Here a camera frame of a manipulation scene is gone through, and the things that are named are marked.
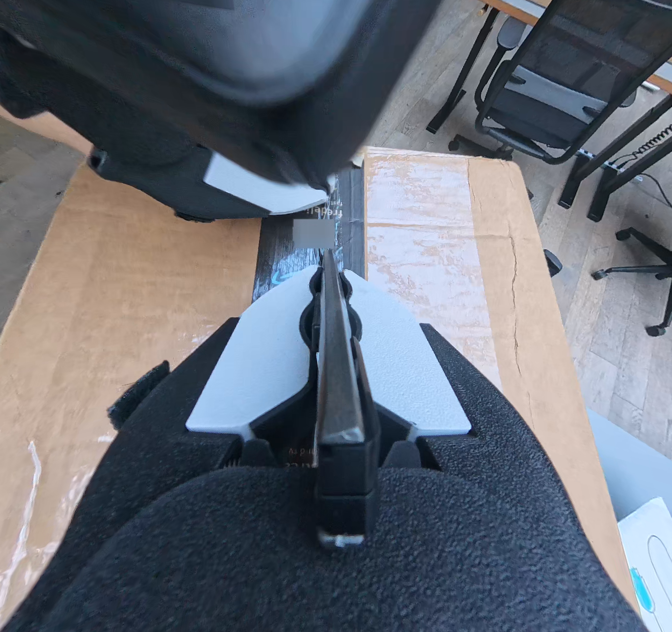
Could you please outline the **brown cardboard box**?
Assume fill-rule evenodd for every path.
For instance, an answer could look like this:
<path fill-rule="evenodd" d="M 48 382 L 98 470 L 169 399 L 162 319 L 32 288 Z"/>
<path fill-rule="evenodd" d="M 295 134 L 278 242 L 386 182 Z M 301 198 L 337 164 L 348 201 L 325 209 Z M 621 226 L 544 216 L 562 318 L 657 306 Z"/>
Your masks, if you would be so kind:
<path fill-rule="evenodd" d="M 633 586 L 542 243 L 515 164 L 373 149 L 368 277 L 383 231 L 429 240 L 401 260 L 411 311 L 494 380 L 539 438 L 609 576 Z M 261 223 L 198 224 L 81 166 L 1 334 L 1 627 L 53 560 L 113 442 L 106 409 L 182 362 L 253 297 Z"/>

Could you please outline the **black desk frame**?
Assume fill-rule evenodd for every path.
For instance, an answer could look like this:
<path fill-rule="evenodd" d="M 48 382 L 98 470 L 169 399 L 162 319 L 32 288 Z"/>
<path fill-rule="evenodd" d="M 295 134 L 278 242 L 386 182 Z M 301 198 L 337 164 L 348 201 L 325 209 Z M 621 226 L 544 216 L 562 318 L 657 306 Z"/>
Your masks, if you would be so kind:
<path fill-rule="evenodd" d="M 660 102 L 647 110 L 619 136 L 597 153 L 581 149 L 559 196 L 558 205 L 568 209 L 576 198 L 583 181 L 600 170 L 601 178 L 587 217 L 593 222 L 601 221 L 610 196 L 638 176 L 648 175 L 651 166 L 671 154 L 671 126 L 668 125 L 651 140 L 624 156 L 618 152 L 648 130 L 658 119 L 671 111 L 671 95 L 666 94 Z"/>

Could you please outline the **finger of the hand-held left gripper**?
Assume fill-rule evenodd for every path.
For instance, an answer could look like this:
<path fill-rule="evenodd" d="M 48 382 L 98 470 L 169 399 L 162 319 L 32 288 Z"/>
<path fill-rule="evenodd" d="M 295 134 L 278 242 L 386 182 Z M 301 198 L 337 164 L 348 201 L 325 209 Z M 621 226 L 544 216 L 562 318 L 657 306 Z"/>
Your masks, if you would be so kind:
<path fill-rule="evenodd" d="M 251 173 L 214 152 L 204 182 L 236 199 L 262 208 L 271 216 L 296 214 L 329 203 L 337 183 L 329 175 L 325 184 L 312 187 L 305 183 L 277 183 Z"/>

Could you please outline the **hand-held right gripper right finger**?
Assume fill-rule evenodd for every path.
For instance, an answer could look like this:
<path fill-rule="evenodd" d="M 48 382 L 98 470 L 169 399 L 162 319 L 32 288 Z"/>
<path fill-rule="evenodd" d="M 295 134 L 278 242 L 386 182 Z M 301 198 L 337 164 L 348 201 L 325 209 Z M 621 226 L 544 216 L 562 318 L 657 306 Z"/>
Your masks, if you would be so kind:
<path fill-rule="evenodd" d="M 345 270 L 349 305 L 375 403 L 418 436 L 466 435 L 472 425 L 416 318 L 395 298 Z"/>

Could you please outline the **stack of teal white packets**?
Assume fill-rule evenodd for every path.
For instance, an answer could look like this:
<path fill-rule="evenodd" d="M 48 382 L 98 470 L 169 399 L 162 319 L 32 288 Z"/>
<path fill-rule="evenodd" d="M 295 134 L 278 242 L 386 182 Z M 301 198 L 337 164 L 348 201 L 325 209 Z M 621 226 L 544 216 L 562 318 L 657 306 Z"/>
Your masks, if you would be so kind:
<path fill-rule="evenodd" d="M 630 577 L 644 624 L 671 630 L 671 514 L 661 497 L 618 522 Z"/>

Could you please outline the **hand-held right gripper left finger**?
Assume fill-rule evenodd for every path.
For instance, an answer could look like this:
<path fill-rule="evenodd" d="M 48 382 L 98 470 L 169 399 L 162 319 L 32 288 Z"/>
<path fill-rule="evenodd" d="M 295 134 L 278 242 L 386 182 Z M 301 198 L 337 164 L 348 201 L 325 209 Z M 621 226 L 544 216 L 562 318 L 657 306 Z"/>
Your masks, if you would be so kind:
<path fill-rule="evenodd" d="M 300 316 L 313 300 L 317 269 L 295 273 L 242 313 L 186 421 L 189 432 L 254 439 L 252 423 L 308 383 Z"/>

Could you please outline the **grey utility knife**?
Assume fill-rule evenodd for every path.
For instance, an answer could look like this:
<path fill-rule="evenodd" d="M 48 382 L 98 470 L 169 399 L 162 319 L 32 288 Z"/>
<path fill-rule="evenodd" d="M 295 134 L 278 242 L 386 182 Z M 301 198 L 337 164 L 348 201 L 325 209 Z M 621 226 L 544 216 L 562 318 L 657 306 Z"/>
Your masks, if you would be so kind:
<path fill-rule="evenodd" d="M 381 428 L 331 249 L 323 252 L 317 282 L 311 325 L 317 536 L 327 549 L 348 549 L 364 544 L 378 517 Z"/>

